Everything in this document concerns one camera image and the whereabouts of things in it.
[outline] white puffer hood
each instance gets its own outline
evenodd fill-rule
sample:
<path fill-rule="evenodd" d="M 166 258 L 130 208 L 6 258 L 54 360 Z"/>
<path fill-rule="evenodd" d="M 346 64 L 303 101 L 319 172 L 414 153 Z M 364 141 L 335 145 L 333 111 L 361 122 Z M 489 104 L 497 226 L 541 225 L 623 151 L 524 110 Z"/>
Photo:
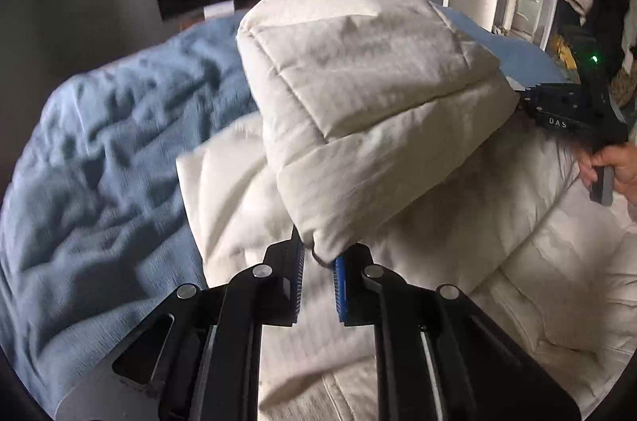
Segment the white puffer hood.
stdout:
<path fill-rule="evenodd" d="M 324 261 L 459 167 L 517 97 L 427 0 L 262 0 L 237 42 L 268 165 Z"/>

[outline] blue bedsheet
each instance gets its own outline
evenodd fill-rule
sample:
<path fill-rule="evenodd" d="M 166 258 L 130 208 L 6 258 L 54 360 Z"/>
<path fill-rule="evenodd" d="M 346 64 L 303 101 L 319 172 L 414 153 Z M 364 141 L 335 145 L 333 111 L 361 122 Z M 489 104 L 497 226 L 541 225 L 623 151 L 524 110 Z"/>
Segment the blue bedsheet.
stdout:
<path fill-rule="evenodd" d="M 464 13 L 440 6 L 458 29 L 473 37 L 500 59 L 505 76 L 523 86 L 536 83 L 565 83 L 566 78 L 549 56 L 537 46 L 517 38 L 500 37 L 478 26 Z"/>
<path fill-rule="evenodd" d="M 177 285 L 205 284 L 175 158 L 253 111 L 240 16 L 49 99 L 0 217 L 0 343 L 50 414 Z"/>

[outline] finger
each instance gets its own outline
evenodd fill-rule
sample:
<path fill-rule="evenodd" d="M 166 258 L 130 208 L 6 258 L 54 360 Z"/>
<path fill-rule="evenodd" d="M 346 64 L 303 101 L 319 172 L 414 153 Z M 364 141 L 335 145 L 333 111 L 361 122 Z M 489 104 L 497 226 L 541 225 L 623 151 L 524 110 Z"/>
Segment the finger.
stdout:
<path fill-rule="evenodd" d="M 580 174 L 580 180 L 582 181 L 582 183 L 584 184 L 584 186 L 586 187 L 586 189 L 590 189 L 590 184 L 591 184 L 591 180 L 590 178 L 588 178 L 587 176 Z"/>
<path fill-rule="evenodd" d="M 617 166 L 625 168 L 630 165 L 631 160 L 636 157 L 630 146 L 623 144 L 622 146 L 611 145 L 602 149 L 592 156 L 591 162 L 593 166 Z"/>
<path fill-rule="evenodd" d="M 618 193 L 621 193 L 622 195 L 625 194 L 629 189 L 631 188 L 631 186 L 623 183 L 622 181 L 615 179 L 615 191 L 617 191 Z"/>
<path fill-rule="evenodd" d="M 591 182 L 597 182 L 597 171 L 595 171 L 592 167 L 587 168 L 580 164 L 580 176 Z"/>
<path fill-rule="evenodd" d="M 617 171 L 616 168 L 615 178 L 626 187 L 637 188 L 637 174 L 633 173 L 632 171 L 626 171 L 622 168 Z"/>
<path fill-rule="evenodd" d="M 618 193 L 621 193 L 623 196 L 625 196 L 628 201 L 632 204 L 637 203 L 637 187 L 635 186 L 628 186 L 626 184 L 623 183 L 618 183 L 619 185 L 616 185 L 616 190 Z"/>
<path fill-rule="evenodd" d="M 576 146 L 573 151 L 577 158 L 577 162 L 580 163 L 580 167 L 584 166 L 592 169 L 592 155 L 588 151 L 584 150 L 581 146 Z"/>

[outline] metal screw head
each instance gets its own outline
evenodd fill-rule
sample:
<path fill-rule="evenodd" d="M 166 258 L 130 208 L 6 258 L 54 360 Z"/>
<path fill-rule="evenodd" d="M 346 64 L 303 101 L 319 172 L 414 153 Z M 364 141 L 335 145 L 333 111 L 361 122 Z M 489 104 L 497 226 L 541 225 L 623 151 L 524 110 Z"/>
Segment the metal screw head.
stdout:
<path fill-rule="evenodd" d="M 363 272 L 365 272 L 365 275 L 370 279 L 378 279 L 384 274 L 383 267 L 380 265 L 369 265 L 365 267 Z"/>
<path fill-rule="evenodd" d="M 190 299 L 197 294 L 197 287 L 195 285 L 181 285 L 177 288 L 177 297 L 180 299 Z"/>
<path fill-rule="evenodd" d="M 460 296 L 460 290 L 453 285 L 442 285 L 440 287 L 440 295 L 447 300 L 454 300 Z"/>
<path fill-rule="evenodd" d="M 257 265 L 252 269 L 252 275 L 254 277 L 268 277 L 272 274 L 272 267 L 269 265 Z"/>

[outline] human hand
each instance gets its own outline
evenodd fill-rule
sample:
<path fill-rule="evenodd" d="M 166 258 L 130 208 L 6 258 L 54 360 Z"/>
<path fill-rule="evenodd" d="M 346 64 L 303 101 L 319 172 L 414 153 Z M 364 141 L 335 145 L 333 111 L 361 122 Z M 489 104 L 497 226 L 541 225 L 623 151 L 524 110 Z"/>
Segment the human hand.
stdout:
<path fill-rule="evenodd" d="M 615 190 L 622 193 L 632 204 L 637 204 L 637 146 L 626 143 L 607 146 L 596 154 L 589 154 L 582 147 L 575 148 L 580 167 L 580 178 L 590 188 L 597 182 L 595 166 L 615 167 Z"/>

